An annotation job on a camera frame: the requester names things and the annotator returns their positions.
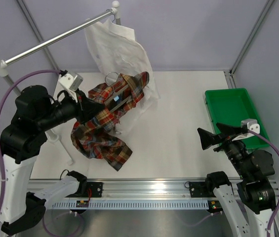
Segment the grey metal hanger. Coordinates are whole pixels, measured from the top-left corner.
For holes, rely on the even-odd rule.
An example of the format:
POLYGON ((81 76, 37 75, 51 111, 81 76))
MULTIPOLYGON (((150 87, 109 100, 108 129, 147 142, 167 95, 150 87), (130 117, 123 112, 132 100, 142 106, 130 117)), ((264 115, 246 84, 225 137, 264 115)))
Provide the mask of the grey metal hanger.
POLYGON ((116 82, 121 82, 121 80, 118 80, 120 75, 116 72, 108 72, 105 75, 105 83, 107 85, 105 90, 110 89, 110 91, 108 92, 108 95, 104 101, 104 105, 109 109, 111 113, 113 113, 114 111, 122 108, 126 103, 132 102, 133 96, 129 84, 123 78, 122 79, 125 82, 125 85, 120 87, 118 90, 115 90, 114 84, 108 85, 107 77, 110 74, 116 74, 118 76, 116 82))

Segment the plaid flannel shirt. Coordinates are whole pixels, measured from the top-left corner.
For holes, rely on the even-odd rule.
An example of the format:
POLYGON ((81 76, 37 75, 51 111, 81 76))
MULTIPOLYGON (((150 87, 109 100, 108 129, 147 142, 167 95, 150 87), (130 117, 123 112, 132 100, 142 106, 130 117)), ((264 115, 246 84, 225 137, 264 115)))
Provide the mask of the plaid flannel shirt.
MULTIPOLYGON (((122 108, 111 113, 105 106, 100 113, 85 124, 76 122, 71 131, 73 146, 86 158, 104 159, 115 170, 119 171, 132 155, 131 148, 120 138, 114 136, 113 130, 131 109, 134 109, 143 99, 143 89, 148 85, 150 76, 148 72, 141 72, 135 76, 120 74, 118 80, 113 82, 115 90, 125 85, 123 79, 131 88, 133 101, 126 103, 122 108)), ((90 99, 104 104, 110 89, 105 90, 106 83, 97 85, 88 92, 90 99)))

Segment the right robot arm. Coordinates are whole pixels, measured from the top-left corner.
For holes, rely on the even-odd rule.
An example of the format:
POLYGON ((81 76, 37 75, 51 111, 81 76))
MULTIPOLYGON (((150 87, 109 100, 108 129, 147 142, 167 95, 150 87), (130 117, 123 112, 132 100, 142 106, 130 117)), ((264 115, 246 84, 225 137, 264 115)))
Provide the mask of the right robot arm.
POLYGON ((215 196, 225 213, 232 234, 235 237, 272 237, 274 236, 274 218, 277 213, 276 194, 269 181, 275 174, 272 154, 264 150, 249 153, 243 140, 260 135, 260 125, 255 119, 245 119, 240 126, 223 123, 216 124, 220 130, 214 134, 198 128, 203 150, 216 146, 215 152, 223 151, 241 181, 237 183, 237 192, 244 205, 243 215, 235 198, 232 183, 227 174, 217 171, 207 174, 205 191, 215 196))

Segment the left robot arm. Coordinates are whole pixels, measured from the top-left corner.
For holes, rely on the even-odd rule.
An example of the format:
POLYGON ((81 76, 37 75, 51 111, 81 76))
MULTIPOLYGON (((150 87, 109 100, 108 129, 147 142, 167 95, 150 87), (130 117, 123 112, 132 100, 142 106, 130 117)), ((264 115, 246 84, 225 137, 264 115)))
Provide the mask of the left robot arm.
POLYGON ((46 210, 68 196, 89 194, 87 178, 69 172, 63 179, 40 192, 27 190, 31 172, 46 132, 71 119, 86 123, 104 109, 81 91, 73 99, 65 92, 63 100, 52 100, 41 85, 25 88, 16 98, 16 113, 11 124, 0 135, 3 175, 0 177, 1 230, 12 236, 37 225, 46 210))

